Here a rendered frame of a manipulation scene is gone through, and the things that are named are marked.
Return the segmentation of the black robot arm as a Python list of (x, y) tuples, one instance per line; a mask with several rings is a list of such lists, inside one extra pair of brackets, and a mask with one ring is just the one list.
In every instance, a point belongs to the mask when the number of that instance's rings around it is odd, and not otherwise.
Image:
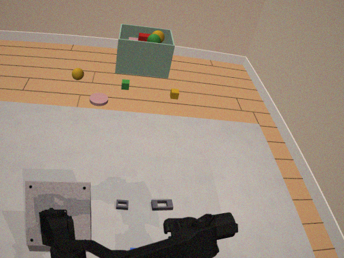
[[(64, 212), (66, 211), (66, 212)], [(233, 237), (238, 224), (231, 213), (205, 214), (169, 222), (171, 238), (131, 250), (111, 250), (94, 240), (76, 240), (74, 221), (67, 210), (39, 212), (42, 244), (51, 246), (51, 258), (213, 258), (217, 240)]]

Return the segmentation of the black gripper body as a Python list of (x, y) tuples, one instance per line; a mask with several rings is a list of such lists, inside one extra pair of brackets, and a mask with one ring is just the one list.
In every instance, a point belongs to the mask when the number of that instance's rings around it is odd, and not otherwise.
[(165, 219), (164, 220), (164, 223), (163, 223), (163, 226), (164, 226), (164, 234), (167, 234), (167, 232), (171, 232), (170, 229), (169, 229), (169, 222), (171, 221), (177, 221), (177, 220), (180, 220), (180, 219)]

